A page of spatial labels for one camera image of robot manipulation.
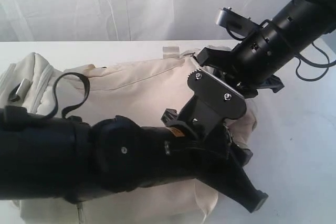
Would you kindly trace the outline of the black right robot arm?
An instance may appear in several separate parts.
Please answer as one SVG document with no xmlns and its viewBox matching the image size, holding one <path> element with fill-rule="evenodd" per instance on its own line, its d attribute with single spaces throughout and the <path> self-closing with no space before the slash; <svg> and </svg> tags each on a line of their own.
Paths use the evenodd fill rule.
<svg viewBox="0 0 336 224">
<path fill-rule="evenodd" d="M 260 24 L 222 8 L 216 23 L 238 44 L 230 51 L 205 48 L 197 62 L 216 69 L 246 98 L 255 97 L 260 89 L 280 91 L 284 85 L 275 73 L 292 58 L 324 72 L 335 65 L 334 61 L 314 63 L 301 54 L 335 30 L 335 0 L 291 0 L 273 19 Z"/>
</svg>

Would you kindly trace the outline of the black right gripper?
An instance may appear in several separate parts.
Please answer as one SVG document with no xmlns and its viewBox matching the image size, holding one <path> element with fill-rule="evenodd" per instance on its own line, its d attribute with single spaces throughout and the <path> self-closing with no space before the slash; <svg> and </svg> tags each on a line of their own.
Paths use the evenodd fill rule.
<svg viewBox="0 0 336 224">
<path fill-rule="evenodd" d="M 203 48 L 196 59 L 200 66 L 220 71 L 224 80 L 245 98 L 258 91 L 277 93 L 285 87 L 275 73 L 304 48 L 304 28 L 295 21 L 266 21 L 231 51 Z"/>
</svg>

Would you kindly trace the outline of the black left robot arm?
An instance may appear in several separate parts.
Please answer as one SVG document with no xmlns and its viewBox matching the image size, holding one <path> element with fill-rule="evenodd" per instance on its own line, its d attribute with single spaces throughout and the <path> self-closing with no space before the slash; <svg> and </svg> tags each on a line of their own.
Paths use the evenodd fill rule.
<svg viewBox="0 0 336 224">
<path fill-rule="evenodd" d="M 243 170 L 245 155 L 208 106 L 192 97 L 166 126 L 141 127 L 116 116 L 94 126 L 45 118 L 25 108 L 1 110 L 1 199 L 79 202 L 198 179 L 258 210 L 268 195 Z"/>
</svg>

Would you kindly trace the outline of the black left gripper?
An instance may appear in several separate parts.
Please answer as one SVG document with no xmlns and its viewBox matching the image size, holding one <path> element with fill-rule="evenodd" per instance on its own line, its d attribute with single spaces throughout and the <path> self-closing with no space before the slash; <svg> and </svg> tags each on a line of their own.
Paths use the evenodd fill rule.
<svg viewBox="0 0 336 224">
<path fill-rule="evenodd" d="M 196 95 L 177 112 L 166 109 L 161 120 L 187 135 L 173 151 L 190 151 L 199 156 L 201 164 L 197 179 L 229 197 L 253 213 L 261 208 L 268 195 L 256 189 L 243 166 L 250 155 L 234 142 L 227 123 L 237 121 L 247 111 L 243 98 L 231 95 L 230 100 L 205 99 Z"/>
</svg>

